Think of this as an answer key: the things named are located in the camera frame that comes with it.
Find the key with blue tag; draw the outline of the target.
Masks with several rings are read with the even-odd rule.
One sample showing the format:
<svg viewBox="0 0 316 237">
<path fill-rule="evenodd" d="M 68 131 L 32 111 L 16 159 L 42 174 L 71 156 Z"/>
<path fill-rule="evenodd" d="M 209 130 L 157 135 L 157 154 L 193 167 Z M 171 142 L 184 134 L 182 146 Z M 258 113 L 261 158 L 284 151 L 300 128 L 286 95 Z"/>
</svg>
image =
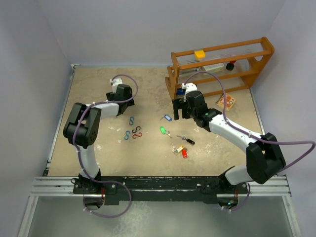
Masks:
<svg viewBox="0 0 316 237">
<path fill-rule="evenodd" d="M 172 117 L 169 116 L 168 114 L 164 114 L 159 120 L 166 119 L 167 121 L 172 121 Z"/>
</svg>

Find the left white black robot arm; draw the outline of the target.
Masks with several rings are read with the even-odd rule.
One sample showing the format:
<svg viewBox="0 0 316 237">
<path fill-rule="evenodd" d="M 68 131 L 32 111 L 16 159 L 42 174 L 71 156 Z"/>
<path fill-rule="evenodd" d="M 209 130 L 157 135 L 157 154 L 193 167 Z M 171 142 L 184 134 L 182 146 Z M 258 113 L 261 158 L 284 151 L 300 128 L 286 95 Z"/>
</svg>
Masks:
<svg viewBox="0 0 316 237">
<path fill-rule="evenodd" d="M 81 167 L 78 178 L 71 180 L 75 194 L 97 194 L 102 189 L 101 170 L 94 152 L 100 120 L 117 117 L 134 105 L 129 85 L 114 83 L 112 89 L 103 103 L 74 103 L 64 126 L 63 136 L 75 147 Z"/>
</svg>

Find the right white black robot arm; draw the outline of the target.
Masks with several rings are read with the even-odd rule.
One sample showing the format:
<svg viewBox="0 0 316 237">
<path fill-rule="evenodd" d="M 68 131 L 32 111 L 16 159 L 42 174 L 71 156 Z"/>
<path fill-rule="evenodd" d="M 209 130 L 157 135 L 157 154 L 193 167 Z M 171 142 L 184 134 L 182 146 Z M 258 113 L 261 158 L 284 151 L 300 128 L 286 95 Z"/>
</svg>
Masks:
<svg viewBox="0 0 316 237">
<path fill-rule="evenodd" d="M 172 104 L 175 120 L 179 119 L 178 110 L 181 110 L 182 118 L 193 119 L 199 127 L 225 138 L 245 153 L 246 165 L 233 166 L 219 176 L 219 186 L 223 192 L 231 193 L 238 184 L 251 181 L 264 184 L 285 168 L 286 162 L 279 145 L 271 144 L 277 141 L 273 134 L 257 133 L 258 139 L 250 138 L 251 132 L 243 134 L 232 128 L 230 124 L 243 129 L 225 120 L 221 111 L 208 108 L 201 92 L 189 92 L 185 98 L 173 100 Z"/>
</svg>

